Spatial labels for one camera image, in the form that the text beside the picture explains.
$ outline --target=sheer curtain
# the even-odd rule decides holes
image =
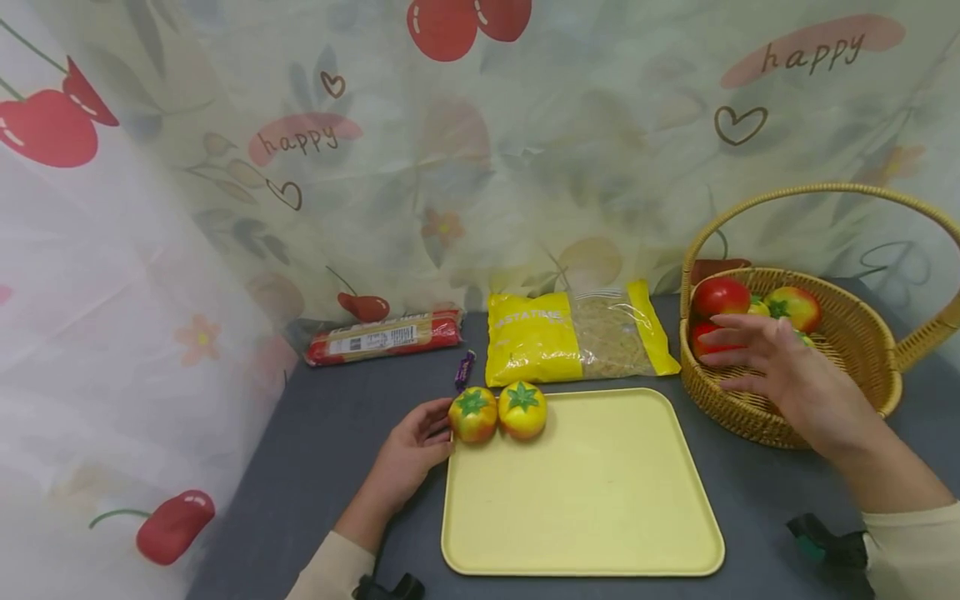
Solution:
[[[0,564],[25,597],[182,595],[318,324],[670,293],[699,228],[786,185],[960,217],[949,0],[8,4]],[[913,323],[957,286],[946,238],[879,201],[723,231],[705,257],[862,276]],[[159,540],[171,511],[189,531]]]

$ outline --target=square tray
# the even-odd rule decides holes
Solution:
[[[464,575],[715,572],[725,546],[677,416],[647,388],[547,396],[529,443],[450,457],[441,547]]]

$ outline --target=white sleeve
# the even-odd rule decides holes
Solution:
[[[374,561],[373,554],[331,531],[287,600],[351,600],[360,578],[373,573]]]
[[[960,597],[960,503],[863,520],[867,579],[877,600]]]

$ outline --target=table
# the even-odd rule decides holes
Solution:
[[[859,281],[838,283],[894,321]],[[654,298],[676,355],[679,301]],[[466,348],[477,352],[470,383],[482,385],[486,315],[469,315],[460,348],[311,370],[301,365],[219,523],[187,600],[281,600],[353,493],[390,429],[418,403],[450,396]],[[796,547],[784,523],[816,513],[836,534],[862,529],[842,481],[808,451],[777,450],[729,433],[700,412],[678,376],[544,385],[547,393],[650,387],[670,398],[727,543],[727,559],[702,579],[464,577],[440,553],[446,470],[435,469],[397,517],[377,580],[391,588],[409,571],[438,600],[851,600],[873,597],[862,575],[831,573]],[[904,378],[890,419],[900,435],[960,491],[960,375],[939,356]]]

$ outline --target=left hand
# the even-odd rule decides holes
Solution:
[[[380,448],[362,493],[395,514],[417,491],[426,474],[453,452],[450,419],[452,398],[424,402],[390,432]]]

